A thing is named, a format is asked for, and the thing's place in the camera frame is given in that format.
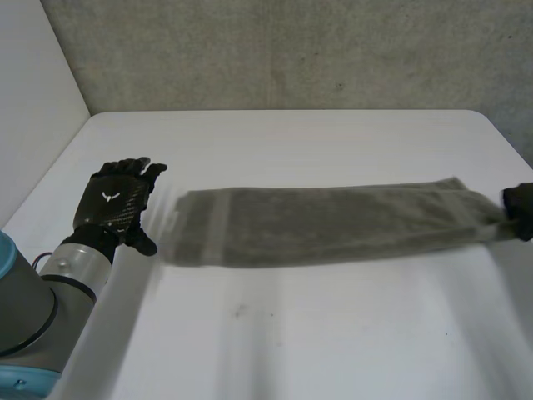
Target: white wall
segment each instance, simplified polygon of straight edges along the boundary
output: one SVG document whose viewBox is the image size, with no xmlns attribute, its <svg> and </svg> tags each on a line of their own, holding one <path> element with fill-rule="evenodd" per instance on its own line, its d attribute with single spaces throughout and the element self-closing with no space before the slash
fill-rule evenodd
<svg viewBox="0 0 533 400">
<path fill-rule="evenodd" d="M 1 0 L 0 227 L 88 118 L 41 3 Z"/>
</svg>

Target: gray wall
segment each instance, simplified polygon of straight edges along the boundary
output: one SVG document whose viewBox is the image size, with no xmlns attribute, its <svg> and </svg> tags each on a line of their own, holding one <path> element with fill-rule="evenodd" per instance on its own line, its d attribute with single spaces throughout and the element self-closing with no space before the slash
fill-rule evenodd
<svg viewBox="0 0 533 400">
<path fill-rule="evenodd" d="M 531 0 L 42 0 L 92 113 L 466 108 L 533 163 Z"/>
</svg>

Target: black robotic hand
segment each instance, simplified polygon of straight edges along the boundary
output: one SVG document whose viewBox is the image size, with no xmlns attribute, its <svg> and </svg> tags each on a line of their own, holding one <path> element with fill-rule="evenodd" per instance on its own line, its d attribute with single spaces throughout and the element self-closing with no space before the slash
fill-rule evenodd
<svg viewBox="0 0 533 400">
<path fill-rule="evenodd" d="M 148 157 L 106 162 L 94 173 L 77 207 L 75 232 L 100 227 L 105 235 L 114 237 L 116 245 L 125 243 L 146 256 L 157 253 L 156 244 L 141 228 L 141 213 L 167 166 L 152 164 L 142 173 L 149 163 Z"/>
<path fill-rule="evenodd" d="M 507 217 L 514 221 L 516 236 L 527 242 L 533 238 L 533 183 L 522 183 L 502 192 Z"/>
</svg>

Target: gray towel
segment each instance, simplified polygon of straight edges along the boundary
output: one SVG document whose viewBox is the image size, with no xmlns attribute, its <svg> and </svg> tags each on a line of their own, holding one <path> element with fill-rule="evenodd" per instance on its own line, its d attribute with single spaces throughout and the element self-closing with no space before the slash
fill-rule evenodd
<svg viewBox="0 0 533 400">
<path fill-rule="evenodd" d="M 201 190 L 178 209 L 175 261 L 183 266 L 340 263 L 513 238 L 503 211 L 457 178 Z"/>
</svg>

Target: robotic hand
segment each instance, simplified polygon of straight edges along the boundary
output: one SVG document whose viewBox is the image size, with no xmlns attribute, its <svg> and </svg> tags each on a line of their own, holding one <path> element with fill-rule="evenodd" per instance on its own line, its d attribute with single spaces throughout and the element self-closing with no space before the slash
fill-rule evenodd
<svg viewBox="0 0 533 400">
<path fill-rule="evenodd" d="M 75 232 L 65 243 L 75 243 L 84 236 L 94 239 L 100 233 L 102 242 L 108 243 L 106 248 L 125 243 L 145 256 L 157 253 L 156 244 L 141 228 L 141 213 L 147 209 L 157 177 L 167 166 L 152 164 L 142 173 L 148 163 L 148 157 L 106 162 L 94 173 L 77 207 Z"/>
<path fill-rule="evenodd" d="M 91 176 L 74 233 L 40 276 L 0 231 L 0 399 L 44 398 L 52 391 L 111 273 L 117 246 L 146 256 L 157 252 L 141 228 L 141 213 L 167 166 L 149 162 L 107 162 Z"/>
<path fill-rule="evenodd" d="M 502 192 L 507 217 L 514 221 L 516 236 L 523 242 L 533 238 L 533 183 L 522 183 Z"/>
</svg>

